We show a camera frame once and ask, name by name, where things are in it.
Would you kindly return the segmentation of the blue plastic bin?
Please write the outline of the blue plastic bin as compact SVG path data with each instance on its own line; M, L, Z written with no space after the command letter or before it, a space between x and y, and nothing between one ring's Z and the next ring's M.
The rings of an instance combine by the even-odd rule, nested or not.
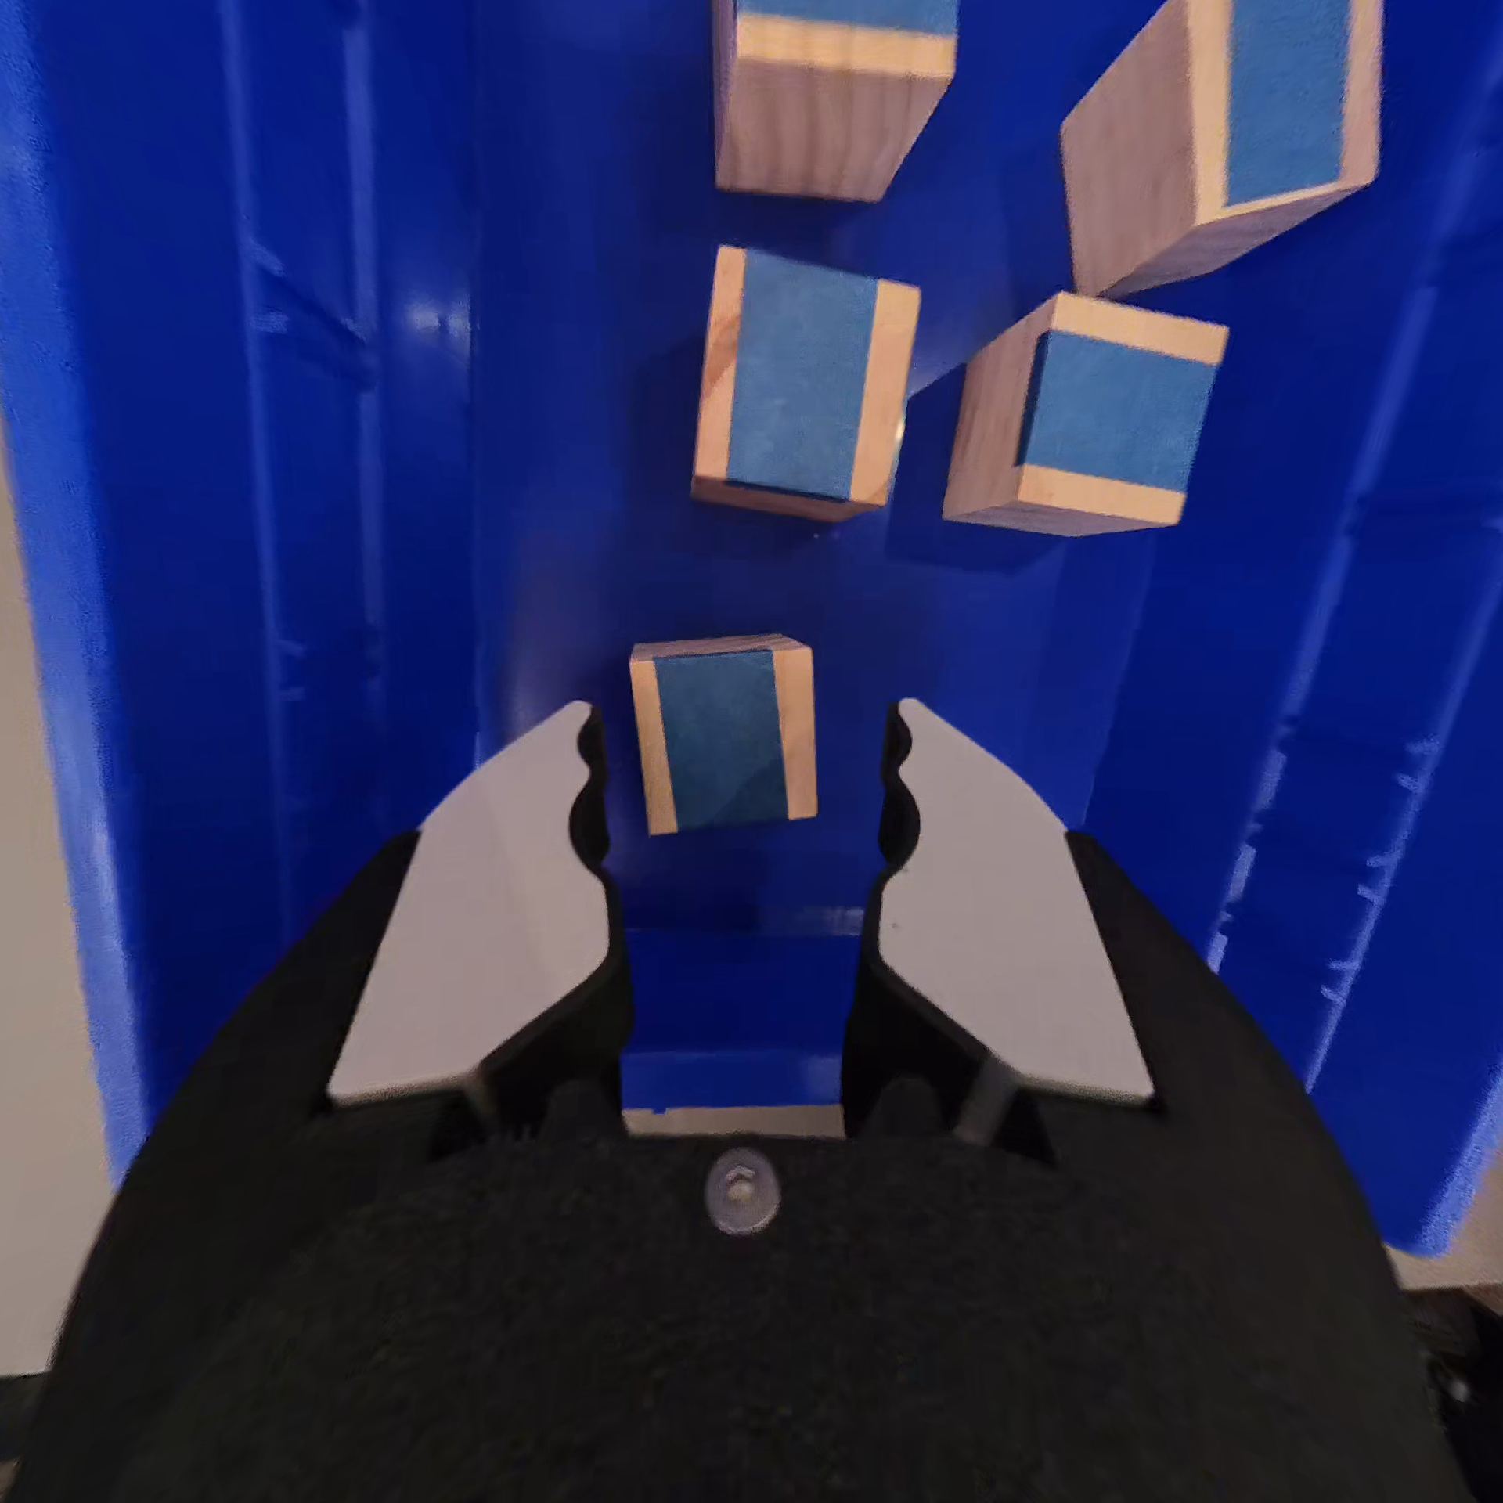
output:
M484 757L609 737L636 1100L831 1098L919 697L1096 835L1389 1245L1500 1143L1500 3L1384 3L1373 184L1137 291L1230 327L1153 533L953 522L974 354L1074 290L1060 128L1160 3L960 3L874 204L716 184L711 3L4 3L4 413L119 1172ZM697 501L724 245L922 291L886 506ZM638 644L815 651L818 816L650 835Z

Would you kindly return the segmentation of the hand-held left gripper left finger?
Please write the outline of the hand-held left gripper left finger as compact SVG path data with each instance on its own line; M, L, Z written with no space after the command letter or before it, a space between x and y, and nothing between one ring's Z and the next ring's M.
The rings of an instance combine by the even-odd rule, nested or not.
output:
M602 715L570 701L425 817L333 1102L460 1091L496 1127L537 1130L582 1080L623 1113L634 987L607 782Z

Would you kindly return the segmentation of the wooden cube with blue stripe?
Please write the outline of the wooden cube with blue stripe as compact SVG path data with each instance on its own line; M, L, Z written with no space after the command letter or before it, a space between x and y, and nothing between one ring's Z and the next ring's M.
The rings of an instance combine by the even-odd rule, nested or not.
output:
M636 644L650 835L818 816L815 651L783 633Z

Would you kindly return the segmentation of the person's body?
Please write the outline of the person's body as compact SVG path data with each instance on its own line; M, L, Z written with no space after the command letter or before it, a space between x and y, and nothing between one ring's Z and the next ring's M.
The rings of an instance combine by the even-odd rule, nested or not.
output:
M1434 1411L1477 1501L1502 1499L1500 1290L1407 1290Z

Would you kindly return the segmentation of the group of wooden cubes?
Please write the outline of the group of wooden cubes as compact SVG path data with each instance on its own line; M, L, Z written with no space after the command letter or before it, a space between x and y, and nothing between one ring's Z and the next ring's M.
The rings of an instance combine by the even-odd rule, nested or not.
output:
M953 84L958 3L716 3L716 184L877 202ZM1056 536L1180 522L1228 329L1130 306L1371 184L1382 3L1164 3L1067 114L1076 286L965 370L944 517ZM920 288L724 245L697 501L890 501Z

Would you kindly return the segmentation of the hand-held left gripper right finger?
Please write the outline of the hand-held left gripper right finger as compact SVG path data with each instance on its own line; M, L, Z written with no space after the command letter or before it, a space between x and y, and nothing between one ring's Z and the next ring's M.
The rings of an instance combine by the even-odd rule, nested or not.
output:
M1028 1096L1149 1109L1153 1073L1063 821L920 699L890 706L879 773L845 1134L902 1080L969 1143L999 1141Z

